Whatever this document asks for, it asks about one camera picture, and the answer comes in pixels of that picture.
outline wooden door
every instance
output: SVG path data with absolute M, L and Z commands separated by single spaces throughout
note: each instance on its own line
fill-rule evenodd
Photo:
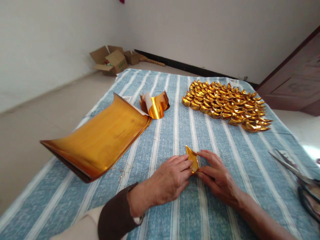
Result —
M 272 109 L 320 115 L 320 26 L 257 87 L 257 91 Z

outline wrist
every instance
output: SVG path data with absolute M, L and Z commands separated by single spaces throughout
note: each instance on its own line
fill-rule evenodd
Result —
M 132 217 L 141 217 L 150 207 L 152 207 L 152 204 L 146 196 L 146 186 L 144 182 L 138 184 L 128 192 L 127 199 Z
M 252 198 L 249 194 L 241 191 L 237 199 L 237 204 L 233 207 L 237 212 L 241 213 L 246 211 L 248 207 L 250 208 L 250 202 Z

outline finger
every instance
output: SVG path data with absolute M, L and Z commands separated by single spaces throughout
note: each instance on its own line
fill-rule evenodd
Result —
M 209 175 L 210 177 L 216 178 L 219 176 L 220 171 L 217 169 L 214 169 L 213 167 L 210 166 L 204 166 L 199 168 L 198 172 L 202 172 L 205 173 L 207 175 Z
M 216 159 L 216 157 L 213 154 L 206 152 L 197 152 L 197 154 L 200 157 L 204 157 L 205 159 L 207 159 L 212 167 L 219 168 L 220 162 Z
M 178 163 L 177 167 L 180 172 L 183 170 L 189 168 L 192 165 L 193 161 L 192 160 L 186 160 Z
M 206 149 L 201 149 L 201 152 L 206 152 L 206 153 L 209 153 L 209 154 L 213 154 L 213 152 L 211 152 L 209 150 L 206 150 Z
M 177 157 L 179 157 L 179 155 L 174 155 L 174 156 L 172 156 L 171 158 L 169 158 L 169 159 L 167 160 L 167 162 L 171 162 L 171 161 L 175 160 Z
M 192 174 L 192 169 L 191 168 L 187 168 L 186 170 L 183 170 L 180 173 L 180 178 L 181 178 L 181 182 L 184 182 L 185 180 L 187 180 Z
M 222 162 L 221 158 L 217 154 L 215 154 L 214 152 L 211 152 L 211 151 L 206 150 L 206 149 L 201 149 L 201 152 L 206 152 L 206 153 L 212 154 L 223 165 L 223 162 Z
M 211 189 L 213 194 L 217 194 L 220 191 L 220 187 L 208 175 L 198 172 L 197 176 Z
M 176 197 L 179 197 L 180 196 L 180 194 L 183 192 L 183 190 L 189 185 L 189 181 L 188 180 L 186 180 L 186 181 L 184 181 L 182 184 L 181 184 L 181 186 L 177 189 L 177 192 L 176 192 Z
M 188 157 L 189 157 L 188 154 L 182 155 L 182 156 L 178 156 L 178 157 L 177 157 L 176 159 L 174 159 L 172 162 L 173 162 L 174 164 L 178 164 L 178 163 L 180 163 L 180 162 L 182 162 L 182 161 L 187 160 Z

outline sleeve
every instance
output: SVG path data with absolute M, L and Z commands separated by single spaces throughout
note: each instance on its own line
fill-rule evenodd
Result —
M 121 239 L 142 223 L 143 216 L 131 216 L 127 199 L 128 192 L 136 185 L 138 183 L 123 189 L 104 206 L 91 209 L 75 225 L 51 240 Z
M 123 189 L 104 205 L 98 222 L 99 240 L 121 239 L 142 223 L 143 216 L 141 219 L 131 216 L 127 199 L 128 192 L 136 185 L 137 182 Z

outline striped bed sheet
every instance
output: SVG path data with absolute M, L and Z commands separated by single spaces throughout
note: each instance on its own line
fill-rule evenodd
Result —
M 319 239 L 318 226 L 301 206 L 295 177 L 279 165 L 269 150 L 286 151 L 308 176 L 319 169 L 297 139 L 267 106 L 271 130 L 250 134 L 226 121 L 212 119 L 181 103 L 192 81 L 218 81 L 253 92 L 243 81 L 203 78 L 127 69 L 89 111 L 78 127 L 113 101 L 113 92 L 139 106 L 139 94 L 156 96 L 166 90 L 170 109 L 145 132 L 104 176 L 83 183 L 56 158 L 34 177 L 0 219 L 0 239 L 49 239 L 74 224 L 86 211 L 105 204 L 121 189 L 142 182 L 172 155 L 194 151 L 217 153 L 238 186 L 298 239 Z M 199 164 L 207 164 L 201 159 Z M 216 199 L 197 177 L 180 197 L 150 209 L 140 227 L 126 239 L 255 239 L 244 220 Z

